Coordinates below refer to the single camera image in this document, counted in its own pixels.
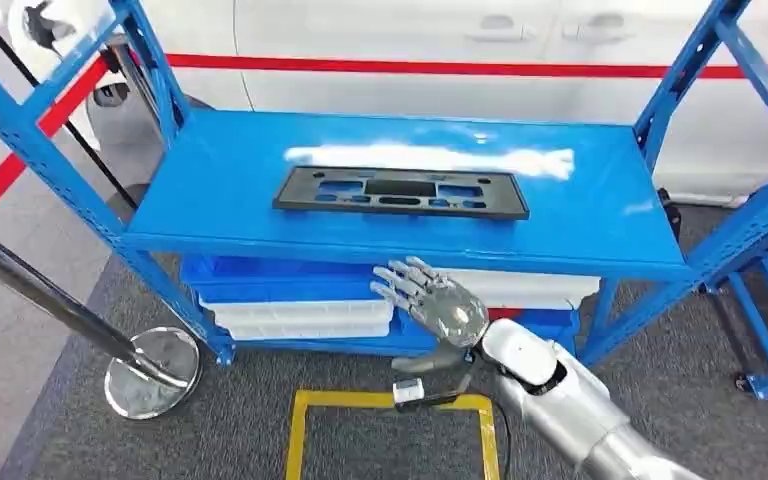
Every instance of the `cable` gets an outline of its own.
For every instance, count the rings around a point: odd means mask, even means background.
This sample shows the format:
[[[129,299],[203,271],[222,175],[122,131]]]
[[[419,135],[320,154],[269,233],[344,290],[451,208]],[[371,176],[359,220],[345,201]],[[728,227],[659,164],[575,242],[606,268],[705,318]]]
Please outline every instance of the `cable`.
[[[25,63],[22,62],[22,59],[20,59],[19,56],[16,55],[16,52],[13,51],[13,49],[10,47],[7,41],[4,40],[4,37],[2,37],[1,34],[0,34],[0,49],[4,53],[4,55],[6,55],[8,59],[10,59],[10,62],[13,63],[13,65],[17,69],[19,69],[19,72],[22,74],[23,77],[25,77],[25,79],[28,81],[28,83],[31,84],[31,86],[36,87],[37,85],[39,85],[39,80],[37,80],[34,74],[31,73],[31,71],[28,69]],[[66,130],[68,130],[69,133],[75,138],[75,140],[84,150],[84,152],[86,152],[86,154],[90,157],[93,163],[95,163],[98,169],[101,170],[101,173],[104,174],[104,176],[107,178],[110,184],[113,185],[113,188],[122,197],[125,203],[127,203],[131,208],[136,210],[137,202],[134,201],[134,198],[127,192],[127,190],[125,190],[122,184],[119,183],[119,180],[117,180],[116,177],[113,176],[113,172],[111,172],[110,169],[107,168],[107,165],[101,160],[101,157],[98,156],[98,153],[95,151],[95,149],[92,148],[92,146],[90,146],[89,143],[87,143],[87,140],[84,138],[83,135],[81,135],[81,132],[79,132],[78,129],[72,124],[72,122],[68,120],[66,121],[64,126],[66,127]]]
[[[505,411],[501,403],[494,400],[493,397],[491,397],[490,395],[487,395],[486,393],[478,389],[474,389],[474,390],[476,393],[488,398],[490,400],[490,403],[493,406],[495,406],[499,410],[499,412],[502,414],[502,422],[505,424],[505,468],[504,470],[502,470],[501,480],[508,480],[508,478],[510,478],[510,473],[511,473],[511,454],[513,453],[513,448],[511,447],[511,442],[513,441],[513,435],[511,435],[511,424],[508,421],[508,412]]]

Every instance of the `white storage tray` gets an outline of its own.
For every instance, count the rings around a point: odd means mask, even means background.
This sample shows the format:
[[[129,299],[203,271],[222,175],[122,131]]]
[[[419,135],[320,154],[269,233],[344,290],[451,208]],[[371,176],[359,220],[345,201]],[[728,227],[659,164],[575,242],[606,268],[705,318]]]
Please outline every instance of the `white storage tray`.
[[[386,300],[199,303],[235,340],[383,337],[393,319]]]
[[[599,277],[441,268],[491,308],[577,309]]]

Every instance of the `black plastic panel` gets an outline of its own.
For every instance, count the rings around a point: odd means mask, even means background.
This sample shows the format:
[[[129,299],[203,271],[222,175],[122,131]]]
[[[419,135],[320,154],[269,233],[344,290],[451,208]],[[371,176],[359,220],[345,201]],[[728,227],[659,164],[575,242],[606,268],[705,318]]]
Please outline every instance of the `black plastic panel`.
[[[299,166],[274,208],[409,213],[524,220],[528,207],[513,175]]]

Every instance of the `floor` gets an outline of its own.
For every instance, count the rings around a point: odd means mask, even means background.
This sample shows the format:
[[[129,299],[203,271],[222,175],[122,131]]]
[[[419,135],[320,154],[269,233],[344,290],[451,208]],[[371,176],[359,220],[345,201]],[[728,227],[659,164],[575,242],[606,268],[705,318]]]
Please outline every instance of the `floor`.
[[[29,91],[1,52],[0,81],[14,98],[23,99]],[[140,115],[129,110],[130,100],[120,111],[90,111],[103,127],[99,137],[105,161],[126,185],[145,182],[159,155],[157,145],[144,141],[153,134]],[[113,195],[113,188],[68,134],[58,134],[55,143],[100,195]],[[0,142],[0,162],[8,153]],[[0,199],[0,241],[81,301],[88,298],[110,255],[30,171]],[[0,467],[67,336],[59,323],[0,287]]]
[[[689,207],[683,213],[687,246],[727,212]],[[176,271],[174,257],[162,263]],[[617,308],[640,291],[640,285],[623,285]],[[176,324],[115,257],[88,304],[129,334]],[[592,307],[589,298],[582,310]],[[736,326],[751,345],[746,330]],[[751,360],[761,361],[756,355]],[[394,378],[386,358],[242,350],[228,368],[208,356],[195,393],[169,415],[132,422],[104,401],[108,362],[83,339],[69,340],[0,480],[283,478],[297,389],[387,392]],[[736,391],[731,374],[738,369],[710,304],[691,296],[600,362],[595,373],[635,427],[705,478],[768,478],[768,402]],[[441,386],[456,378],[441,373],[426,380]],[[494,392],[489,376],[477,375],[472,387]],[[321,407],[308,410],[305,422],[305,479],[484,478],[476,418],[469,414]],[[512,427],[510,478],[573,476],[521,422],[512,420]],[[495,431],[503,465],[498,410]]]

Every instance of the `white car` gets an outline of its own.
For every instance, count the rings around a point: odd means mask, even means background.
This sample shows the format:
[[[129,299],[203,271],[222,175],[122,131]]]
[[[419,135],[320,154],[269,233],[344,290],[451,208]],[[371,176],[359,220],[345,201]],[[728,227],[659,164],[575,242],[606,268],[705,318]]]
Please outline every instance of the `white car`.
[[[40,2],[16,0],[8,29],[19,56],[42,77],[58,56],[28,34],[25,8]],[[708,1],[144,0],[143,5],[167,53],[666,66]],[[74,27],[74,33],[61,32],[55,50],[68,50],[102,8],[103,0],[53,0],[43,15]],[[741,25],[768,61],[768,1],[750,4]],[[711,63],[734,61],[722,48]],[[634,122],[659,82],[195,68],[176,68],[175,75],[185,93],[223,109],[625,124]],[[99,87],[122,81],[110,74]],[[85,110],[75,112],[72,121],[98,145]],[[720,205],[738,204],[768,181],[768,112],[746,80],[703,79],[691,88],[673,117],[655,178],[674,199]]]

